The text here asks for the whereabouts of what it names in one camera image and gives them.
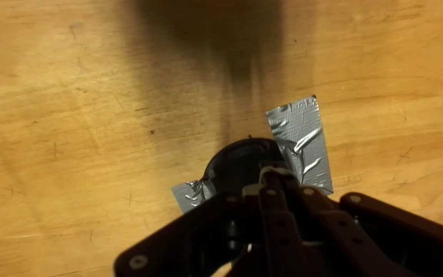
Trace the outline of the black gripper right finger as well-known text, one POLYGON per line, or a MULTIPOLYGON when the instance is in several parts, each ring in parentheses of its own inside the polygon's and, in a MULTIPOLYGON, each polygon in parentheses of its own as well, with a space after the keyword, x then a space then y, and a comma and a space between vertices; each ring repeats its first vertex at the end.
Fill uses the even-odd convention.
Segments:
POLYGON ((333 202, 283 168, 259 184, 270 277, 443 277, 443 225, 359 193, 333 202))

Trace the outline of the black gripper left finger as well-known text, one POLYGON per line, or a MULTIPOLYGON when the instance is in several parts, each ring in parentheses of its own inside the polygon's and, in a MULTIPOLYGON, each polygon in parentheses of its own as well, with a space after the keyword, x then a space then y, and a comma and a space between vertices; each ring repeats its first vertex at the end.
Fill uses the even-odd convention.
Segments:
POLYGON ((215 196, 119 253, 113 277, 209 277, 259 239, 258 220, 253 197, 215 196))

